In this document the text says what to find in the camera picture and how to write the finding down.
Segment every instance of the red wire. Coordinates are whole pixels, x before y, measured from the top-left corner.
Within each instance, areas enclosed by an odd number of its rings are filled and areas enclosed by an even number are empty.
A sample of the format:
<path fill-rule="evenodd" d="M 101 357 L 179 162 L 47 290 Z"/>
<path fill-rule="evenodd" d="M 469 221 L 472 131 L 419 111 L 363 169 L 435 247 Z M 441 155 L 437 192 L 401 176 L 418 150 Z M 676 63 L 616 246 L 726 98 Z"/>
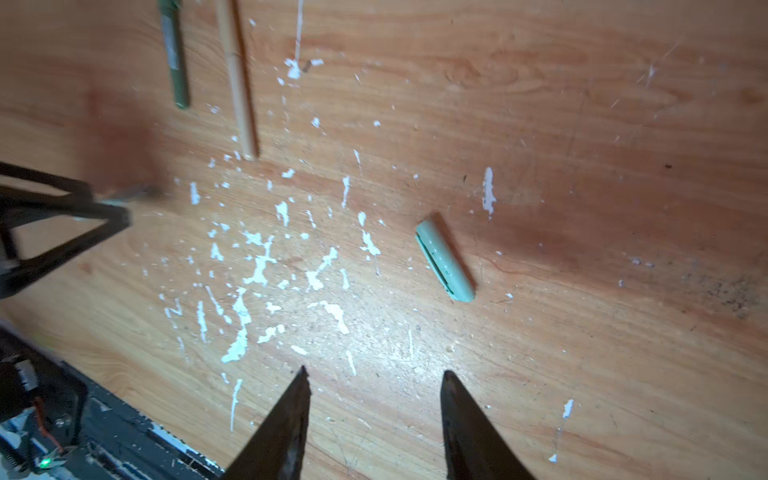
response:
<path fill-rule="evenodd" d="M 50 439 L 56 445 L 56 448 L 58 448 L 58 452 L 63 454 L 64 449 L 61 447 L 61 443 L 58 442 L 56 437 L 51 435 L 51 433 L 45 428 L 45 425 L 43 424 L 43 415 L 45 414 L 45 407 L 43 404 L 43 399 L 40 397 L 35 397 L 35 413 L 38 419 L 38 428 L 40 429 L 40 433 L 43 434 L 43 436 Z"/>

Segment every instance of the wooden table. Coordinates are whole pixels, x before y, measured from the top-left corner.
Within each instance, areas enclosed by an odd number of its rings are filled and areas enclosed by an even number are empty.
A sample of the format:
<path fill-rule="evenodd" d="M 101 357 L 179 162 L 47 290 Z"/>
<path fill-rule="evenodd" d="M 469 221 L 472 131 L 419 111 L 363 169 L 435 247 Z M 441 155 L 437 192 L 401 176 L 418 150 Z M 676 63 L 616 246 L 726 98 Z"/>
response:
<path fill-rule="evenodd" d="M 0 160 L 162 192 L 2 315 L 221 465 L 304 364 L 304 478 L 442 478 L 445 369 L 538 478 L 765 478 L 768 5 L 306 0 L 296 58 L 297 6 L 240 2 L 255 162 L 210 0 L 188 111 L 155 2 L 0 7 Z M 433 212 L 470 304 L 413 239 Z"/>

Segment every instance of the wooden surface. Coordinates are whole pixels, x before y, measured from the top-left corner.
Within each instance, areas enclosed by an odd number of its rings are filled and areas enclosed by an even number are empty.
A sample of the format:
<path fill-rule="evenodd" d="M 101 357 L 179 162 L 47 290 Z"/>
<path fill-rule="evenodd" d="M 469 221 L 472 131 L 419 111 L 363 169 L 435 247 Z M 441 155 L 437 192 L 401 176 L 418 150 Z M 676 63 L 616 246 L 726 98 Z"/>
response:
<path fill-rule="evenodd" d="M 285 65 L 297 4 L 239 5 L 255 162 L 235 159 L 211 0 L 181 12 L 189 111 L 173 103 L 155 2 L 3 2 L 2 160 L 100 192 L 163 191 L 3 316 L 221 465 L 305 364 L 304 478 L 442 478 L 445 369 L 538 478 L 768 476 L 764 2 L 306 0 L 297 64 L 324 65 L 298 79 Z M 473 303 L 452 303 L 425 267 L 413 234 L 431 212 Z M 21 235 L 34 252 L 84 227 Z M 381 250 L 370 261 L 363 230 Z M 274 235 L 266 286 L 243 282 L 264 255 L 244 231 Z M 308 289 L 331 247 L 324 287 Z M 225 364 L 240 286 L 253 322 Z M 307 307 L 321 301 L 349 334 Z"/>

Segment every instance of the wire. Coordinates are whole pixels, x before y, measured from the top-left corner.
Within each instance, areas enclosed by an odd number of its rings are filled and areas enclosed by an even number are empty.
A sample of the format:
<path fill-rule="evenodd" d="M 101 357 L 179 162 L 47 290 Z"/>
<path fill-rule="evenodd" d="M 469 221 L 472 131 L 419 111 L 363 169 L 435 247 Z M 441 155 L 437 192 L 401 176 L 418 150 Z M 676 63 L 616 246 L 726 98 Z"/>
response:
<path fill-rule="evenodd" d="M 40 429 L 40 433 L 44 437 L 51 440 L 54 443 L 54 445 L 56 445 L 56 448 L 58 449 L 58 452 L 60 454 L 64 454 L 64 448 L 61 446 L 61 443 L 59 443 L 56 437 L 51 435 L 48 429 L 45 428 L 45 425 L 43 423 L 43 418 L 45 417 L 45 406 L 43 404 L 43 399 L 41 397 L 35 397 L 35 417 L 38 420 L 38 428 Z"/>

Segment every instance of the wooden stick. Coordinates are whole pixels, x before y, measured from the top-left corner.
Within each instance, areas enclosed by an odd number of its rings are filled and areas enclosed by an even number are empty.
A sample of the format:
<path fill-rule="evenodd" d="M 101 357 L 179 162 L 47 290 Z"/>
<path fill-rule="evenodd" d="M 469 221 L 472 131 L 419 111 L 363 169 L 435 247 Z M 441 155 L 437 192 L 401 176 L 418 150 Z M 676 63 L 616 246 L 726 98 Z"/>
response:
<path fill-rule="evenodd" d="M 216 11 L 219 20 L 219 37 L 224 47 L 227 68 L 230 72 L 230 87 L 232 100 L 240 129 L 240 143 L 247 160 L 256 159 L 256 139 L 253 132 L 253 117 L 250 111 L 250 101 L 247 96 L 245 73 L 243 71 L 243 54 L 240 51 L 238 23 L 235 19 L 233 0 L 217 0 Z"/>

